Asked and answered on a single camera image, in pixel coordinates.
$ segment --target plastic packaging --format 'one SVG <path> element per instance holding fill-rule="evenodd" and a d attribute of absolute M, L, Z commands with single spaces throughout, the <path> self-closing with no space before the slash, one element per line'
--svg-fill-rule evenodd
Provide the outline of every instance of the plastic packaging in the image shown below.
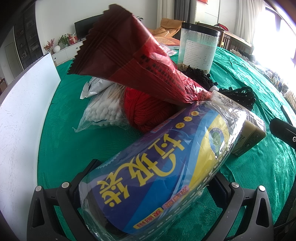
<path fill-rule="evenodd" d="M 264 121 L 247 108 L 215 90 L 212 92 L 210 100 L 217 104 L 246 112 L 246 119 L 239 135 L 239 139 L 231 152 L 232 154 L 241 156 L 266 137 Z"/>
<path fill-rule="evenodd" d="M 126 126 L 128 122 L 120 104 L 124 89 L 124 86 L 115 83 L 93 96 L 74 131 L 80 132 L 91 126 Z"/>
<path fill-rule="evenodd" d="M 109 80 L 92 77 L 91 80 L 89 82 L 86 82 L 85 85 L 83 86 L 80 99 L 94 96 L 112 84 L 113 82 Z"/>
<path fill-rule="evenodd" d="M 173 56 L 177 53 L 177 51 L 170 49 L 169 46 L 167 46 L 166 44 L 160 43 L 159 46 L 163 48 L 168 56 Z"/>
<path fill-rule="evenodd" d="M 178 69 L 201 69 L 209 73 L 220 32 L 192 23 L 182 23 Z"/>
<path fill-rule="evenodd" d="M 242 58 L 243 60 L 249 61 L 249 59 L 246 58 L 245 56 L 243 56 L 239 51 L 235 51 L 234 49 L 231 49 L 230 52 L 233 53 L 233 54 L 235 54 L 236 56 Z"/>
<path fill-rule="evenodd" d="M 84 221 L 98 240 L 160 236 L 228 157 L 244 111 L 196 102 L 86 175 Z"/>
<path fill-rule="evenodd" d="M 94 24 L 68 73 L 107 79 L 177 105 L 210 98 L 175 68 L 147 28 L 116 4 Z"/>

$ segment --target printed label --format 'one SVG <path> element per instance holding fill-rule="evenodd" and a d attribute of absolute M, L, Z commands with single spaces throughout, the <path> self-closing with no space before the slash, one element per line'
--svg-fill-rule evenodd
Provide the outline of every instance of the printed label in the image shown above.
<path fill-rule="evenodd" d="M 236 156 L 240 156 L 243 153 L 245 153 L 245 150 L 239 150 L 238 152 L 235 153 Z"/>
<path fill-rule="evenodd" d="M 175 202 L 179 200 L 180 197 L 182 197 L 184 194 L 186 194 L 189 191 L 189 187 L 186 185 L 184 186 L 178 193 L 176 193 L 175 196 L 173 196 L 170 200 L 168 200 L 164 205 L 162 205 L 162 208 L 168 209 L 171 207 Z"/>
<path fill-rule="evenodd" d="M 215 153 L 216 156 L 219 156 L 219 149 L 224 142 L 223 132 L 217 127 L 211 129 L 211 131 L 209 132 L 209 142 L 212 151 Z"/>
<path fill-rule="evenodd" d="M 210 70 L 216 48 L 186 40 L 183 63 L 195 69 Z"/>
<path fill-rule="evenodd" d="M 217 91 L 212 92 L 211 101 L 216 102 L 221 105 L 231 107 L 231 108 L 235 108 L 238 110 L 243 110 L 243 111 L 247 110 L 245 107 L 241 106 L 240 104 L 238 104 L 235 101 L 233 101 L 232 99 L 220 94 Z"/>
<path fill-rule="evenodd" d="M 150 223 L 152 220 L 154 220 L 156 217 L 158 217 L 163 212 L 163 209 L 159 207 L 156 209 L 153 213 L 145 217 L 142 221 L 135 224 L 133 227 L 135 229 L 140 229 L 141 227 L 144 227 L 146 224 Z"/>
<path fill-rule="evenodd" d="M 158 130 L 160 130 L 162 127 L 164 127 L 167 123 L 169 123 L 171 120 L 165 120 L 161 124 L 159 124 L 157 127 L 155 127 L 153 130 L 151 130 L 151 133 L 156 133 Z"/>
<path fill-rule="evenodd" d="M 184 110 L 186 110 L 186 108 L 181 109 L 180 111 L 178 111 L 176 114 L 172 115 L 169 119 L 175 119 L 179 114 L 181 114 Z"/>
<path fill-rule="evenodd" d="M 247 118 L 246 118 L 249 122 L 253 123 L 255 126 L 257 125 L 256 120 L 247 112 Z"/>

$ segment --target logo emblem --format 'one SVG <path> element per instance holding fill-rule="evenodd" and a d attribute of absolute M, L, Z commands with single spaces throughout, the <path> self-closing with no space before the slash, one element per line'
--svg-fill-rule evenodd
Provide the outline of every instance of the logo emblem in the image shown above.
<path fill-rule="evenodd" d="M 212 151 L 215 153 L 216 156 L 219 156 L 220 147 L 224 142 L 223 132 L 217 127 L 211 129 L 209 132 L 209 142 Z"/>

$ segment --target door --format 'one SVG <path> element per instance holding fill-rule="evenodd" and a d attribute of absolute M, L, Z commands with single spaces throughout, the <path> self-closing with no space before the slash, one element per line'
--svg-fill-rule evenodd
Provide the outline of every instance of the door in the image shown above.
<path fill-rule="evenodd" d="M 16 55 L 14 44 L 11 43 L 5 46 L 5 52 L 12 75 L 14 78 L 16 78 L 22 72 L 22 70 L 17 60 L 18 57 Z"/>

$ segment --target clear plastic jar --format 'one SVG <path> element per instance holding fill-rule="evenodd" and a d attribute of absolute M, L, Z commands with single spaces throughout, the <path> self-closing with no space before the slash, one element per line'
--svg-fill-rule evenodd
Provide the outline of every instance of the clear plastic jar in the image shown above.
<path fill-rule="evenodd" d="M 178 69 L 188 65 L 209 73 L 216 52 L 220 32 L 191 23 L 182 23 Z"/>

